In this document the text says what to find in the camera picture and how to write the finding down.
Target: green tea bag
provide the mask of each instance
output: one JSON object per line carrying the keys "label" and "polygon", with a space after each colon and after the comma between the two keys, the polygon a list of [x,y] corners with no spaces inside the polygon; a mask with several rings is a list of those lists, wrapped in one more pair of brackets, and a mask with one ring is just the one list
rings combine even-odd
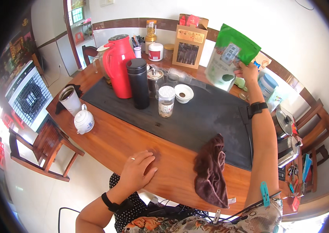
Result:
{"label": "green tea bag", "polygon": [[240,69],[241,60],[248,65],[259,53],[260,47],[239,31],[223,24],[209,64],[205,70],[207,79],[216,86],[230,91],[236,75],[233,71]]}

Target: blue container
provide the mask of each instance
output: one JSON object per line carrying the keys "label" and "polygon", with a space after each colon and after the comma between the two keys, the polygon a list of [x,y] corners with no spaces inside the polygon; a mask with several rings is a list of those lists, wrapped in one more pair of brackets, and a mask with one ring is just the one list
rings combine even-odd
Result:
{"label": "blue container", "polygon": [[279,86],[277,82],[268,74],[260,77],[258,80],[258,85],[262,91],[264,101],[267,101],[274,92],[275,87]]}

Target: brown towel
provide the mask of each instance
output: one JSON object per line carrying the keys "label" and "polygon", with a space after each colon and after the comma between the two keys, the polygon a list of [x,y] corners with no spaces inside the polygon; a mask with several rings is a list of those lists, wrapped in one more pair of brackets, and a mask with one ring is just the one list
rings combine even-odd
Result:
{"label": "brown towel", "polygon": [[225,154],[222,151],[224,138],[217,134],[206,143],[195,158],[195,192],[200,198],[220,208],[229,208],[227,187],[222,174]]}

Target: small white bowl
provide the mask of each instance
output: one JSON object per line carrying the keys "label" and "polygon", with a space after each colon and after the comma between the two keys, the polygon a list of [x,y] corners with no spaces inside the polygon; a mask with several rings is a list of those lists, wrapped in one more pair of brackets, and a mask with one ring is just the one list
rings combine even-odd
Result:
{"label": "small white bowl", "polygon": [[179,103],[186,104],[194,97],[193,90],[185,84],[175,86],[175,97]]}

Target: black thermos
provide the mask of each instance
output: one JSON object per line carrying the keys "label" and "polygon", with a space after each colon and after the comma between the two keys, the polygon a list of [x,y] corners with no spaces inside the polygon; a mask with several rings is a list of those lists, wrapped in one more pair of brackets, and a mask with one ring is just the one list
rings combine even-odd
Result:
{"label": "black thermos", "polygon": [[142,58],[134,58],[127,62],[126,67],[135,108],[145,109],[149,106],[146,61]]}

